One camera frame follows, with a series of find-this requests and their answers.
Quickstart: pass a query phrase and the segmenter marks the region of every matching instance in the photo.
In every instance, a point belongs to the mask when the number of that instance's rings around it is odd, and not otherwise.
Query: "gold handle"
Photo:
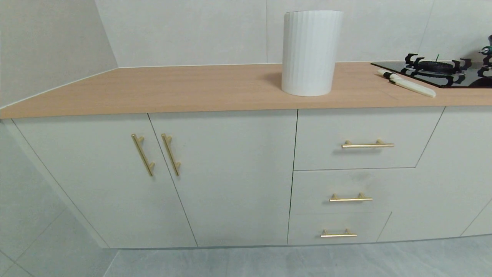
[[[357,234],[351,233],[349,229],[345,229],[343,234],[328,234],[328,231],[323,230],[320,237],[322,238],[342,238],[342,237],[356,237]]]
[[[372,197],[366,197],[364,193],[359,193],[357,198],[338,198],[337,194],[334,193],[330,198],[330,202],[356,202],[356,201],[372,201]]]
[[[171,151],[171,141],[173,139],[172,136],[166,136],[166,134],[162,134],[162,140],[164,141],[164,145],[166,146],[167,154],[171,158],[171,163],[173,164],[174,172],[176,176],[180,175],[180,162],[175,162],[173,151]]]
[[[152,170],[154,169],[155,163],[152,162],[149,164],[149,161],[147,160],[147,157],[144,154],[144,150],[142,149],[142,146],[140,145],[144,141],[144,137],[138,138],[136,134],[132,134],[131,138],[133,139],[133,142],[135,143],[135,146],[137,147],[138,154],[140,154],[140,158],[142,158],[142,162],[144,162],[144,165],[145,165],[145,168],[147,169],[147,172],[152,177],[154,175],[152,173]]]
[[[375,144],[352,144],[349,140],[345,141],[345,144],[341,146],[343,149],[347,148],[387,148],[395,147],[393,143],[384,143],[382,140],[376,140]]]

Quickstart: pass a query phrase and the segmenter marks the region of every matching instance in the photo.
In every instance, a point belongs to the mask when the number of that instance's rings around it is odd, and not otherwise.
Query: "wall tile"
[[[0,250],[13,260],[65,209],[0,121]]]
[[[116,253],[100,248],[66,209],[17,263],[36,277],[101,277]]]
[[[419,54],[451,60],[472,58],[481,61],[478,51],[492,35],[492,1],[435,0]]]
[[[433,0],[268,0],[268,62],[282,62],[283,15],[288,11],[344,12],[338,61],[402,60],[419,49]]]
[[[0,106],[116,67],[94,0],[2,0],[0,29]]]
[[[32,275],[18,265],[13,265],[2,277],[32,277]]]
[[[2,276],[13,263],[14,262],[12,262],[7,256],[0,252],[0,276]]]
[[[266,0],[96,0],[120,67],[266,62]]]

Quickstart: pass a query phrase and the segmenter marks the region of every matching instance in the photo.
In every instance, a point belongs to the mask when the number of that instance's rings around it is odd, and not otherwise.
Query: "gas stove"
[[[371,64],[440,88],[492,88],[492,55],[474,63],[471,59],[427,61],[408,54],[404,62]]]

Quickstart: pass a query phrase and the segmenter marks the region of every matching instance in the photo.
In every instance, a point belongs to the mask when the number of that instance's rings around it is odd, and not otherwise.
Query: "white cabinet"
[[[300,109],[294,170],[415,167],[443,107]],[[342,148],[392,143],[387,148]]]
[[[291,215],[289,245],[376,242],[389,216],[389,212]],[[347,236],[347,229],[352,236]]]
[[[14,121],[111,248],[196,246],[147,114]],[[144,137],[152,177],[132,134]]]
[[[459,237],[492,198],[491,137],[492,107],[446,107],[379,241]]]
[[[412,205],[415,168],[295,171],[291,214],[381,212]],[[342,201],[359,198],[364,201]],[[339,201],[330,201],[333,195]]]
[[[287,243],[296,114],[150,114],[198,246]]]
[[[462,236],[492,234],[492,202],[483,209]]]

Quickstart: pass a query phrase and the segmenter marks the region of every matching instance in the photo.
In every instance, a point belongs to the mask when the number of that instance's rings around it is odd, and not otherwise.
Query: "white ribbed vase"
[[[343,12],[295,11],[284,16],[282,90],[320,96],[332,89]]]

